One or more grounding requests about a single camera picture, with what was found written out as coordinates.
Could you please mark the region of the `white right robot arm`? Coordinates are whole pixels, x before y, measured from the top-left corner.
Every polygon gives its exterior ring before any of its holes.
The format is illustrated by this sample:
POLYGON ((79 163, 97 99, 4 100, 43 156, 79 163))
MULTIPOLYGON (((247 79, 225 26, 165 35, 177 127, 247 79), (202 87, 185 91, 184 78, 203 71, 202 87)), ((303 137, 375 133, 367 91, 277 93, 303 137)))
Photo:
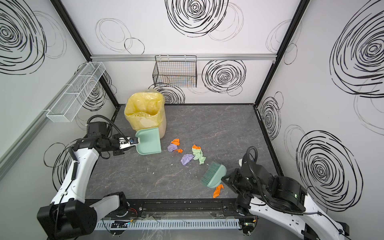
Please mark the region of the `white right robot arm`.
POLYGON ((258 151, 249 147, 240 167, 222 177, 237 195, 237 211, 266 219, 301 240, 348 240, 350 227, 330 218, 298 181, 273 176, 257 163, 258 151))

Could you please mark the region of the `green dustpan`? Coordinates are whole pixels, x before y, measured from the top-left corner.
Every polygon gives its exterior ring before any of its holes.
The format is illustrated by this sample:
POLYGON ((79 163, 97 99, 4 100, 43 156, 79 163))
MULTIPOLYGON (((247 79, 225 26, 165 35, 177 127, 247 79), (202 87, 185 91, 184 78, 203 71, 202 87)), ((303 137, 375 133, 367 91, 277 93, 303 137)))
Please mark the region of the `green dustpan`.
POLYGON ((140 155, 152 155, 162 152, 158 128, 139 130, 136 133, 136 137, 139 139, 136 150, 140 155))

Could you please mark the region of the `green hand brush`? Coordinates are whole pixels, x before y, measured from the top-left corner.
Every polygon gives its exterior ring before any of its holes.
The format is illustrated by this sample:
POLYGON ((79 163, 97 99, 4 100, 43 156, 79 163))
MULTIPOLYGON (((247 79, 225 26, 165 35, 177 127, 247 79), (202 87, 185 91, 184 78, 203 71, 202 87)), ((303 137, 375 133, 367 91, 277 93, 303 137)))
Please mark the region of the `green hand brush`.
POLYGON ((204 186, 215 189, 222 182, 222 177, 227 174, 227 168, 219 163, 212 162, 203 175, 201 182, 204 186))

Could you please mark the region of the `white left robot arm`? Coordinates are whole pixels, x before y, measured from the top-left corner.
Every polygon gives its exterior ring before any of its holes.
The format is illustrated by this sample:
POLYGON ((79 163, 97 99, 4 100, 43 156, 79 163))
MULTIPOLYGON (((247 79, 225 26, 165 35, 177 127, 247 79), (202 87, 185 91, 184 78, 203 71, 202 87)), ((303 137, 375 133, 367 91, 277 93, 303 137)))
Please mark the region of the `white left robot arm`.
POLYGON ((87 121, 87 134, 68 148, 72 158, 65 179, 48 206, 41 207, 37 219, 49 240, 67 240, 91 234, 98 221, 110 213, 125 216, 131 212, 123 192, 104 196, 86 204, 86 188, 103 152, 121 155, 140 143, 138 137, 127 137, 114 122, 104 116, 87 121))

